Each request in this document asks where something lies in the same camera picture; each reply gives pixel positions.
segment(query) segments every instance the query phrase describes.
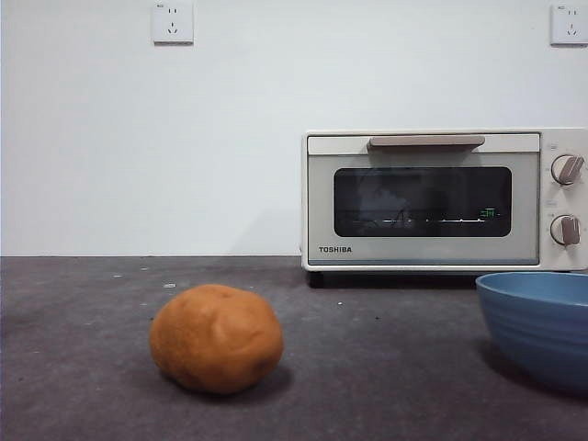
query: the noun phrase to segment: oven knob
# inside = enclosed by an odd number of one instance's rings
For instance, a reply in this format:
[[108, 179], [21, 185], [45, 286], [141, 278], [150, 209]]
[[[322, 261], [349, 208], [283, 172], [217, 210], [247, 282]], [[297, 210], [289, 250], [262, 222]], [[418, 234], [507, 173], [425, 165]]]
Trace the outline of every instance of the oven knob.
[[559, 216], [551, 223], [551, 237], [561, 245], [580, 243], [580, 223], [571, 214]]
[[557, 182], [563, 186], [568, 186], [578, 179], [583, 165], [584, 158], [581, 156], [564, 154], [553, 162], [551, 174]]

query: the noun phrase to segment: toaster oven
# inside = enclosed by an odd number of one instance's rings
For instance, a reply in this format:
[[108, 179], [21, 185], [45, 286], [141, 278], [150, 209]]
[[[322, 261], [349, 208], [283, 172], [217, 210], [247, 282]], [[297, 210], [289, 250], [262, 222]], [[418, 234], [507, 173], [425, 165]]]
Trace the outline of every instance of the toaster oven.
[[586, 269], [587, 157], [586, 129], [309, 131], [302, 266]]

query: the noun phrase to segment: power socket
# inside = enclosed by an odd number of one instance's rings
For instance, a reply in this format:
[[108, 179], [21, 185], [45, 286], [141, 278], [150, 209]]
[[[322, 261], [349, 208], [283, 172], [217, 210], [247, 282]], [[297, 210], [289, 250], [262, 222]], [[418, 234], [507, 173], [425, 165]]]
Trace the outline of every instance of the power socket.
[[551, 44], [588, 45], [588, 6], [551, 7]]
[[152, 36], [155, 44], [194, 44], [194, 7], [191, 3], [153, 5]]

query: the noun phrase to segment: blue bowl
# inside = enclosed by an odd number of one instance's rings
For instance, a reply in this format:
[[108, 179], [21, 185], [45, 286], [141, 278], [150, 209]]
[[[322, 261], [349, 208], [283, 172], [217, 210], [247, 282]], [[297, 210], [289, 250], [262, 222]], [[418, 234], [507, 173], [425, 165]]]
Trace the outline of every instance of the blue bowl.
[[508, 358], [550, 387], [588, 395], [588, 275], [497, 273], [476, 286]]

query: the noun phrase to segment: oven door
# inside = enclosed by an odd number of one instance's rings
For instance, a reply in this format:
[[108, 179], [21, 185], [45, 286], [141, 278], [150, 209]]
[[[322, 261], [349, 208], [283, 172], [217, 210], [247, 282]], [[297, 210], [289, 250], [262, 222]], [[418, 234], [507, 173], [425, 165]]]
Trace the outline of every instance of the oven door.
[[309, 137], [309, 265], [538, 264], [538, 134], [445, 137]]

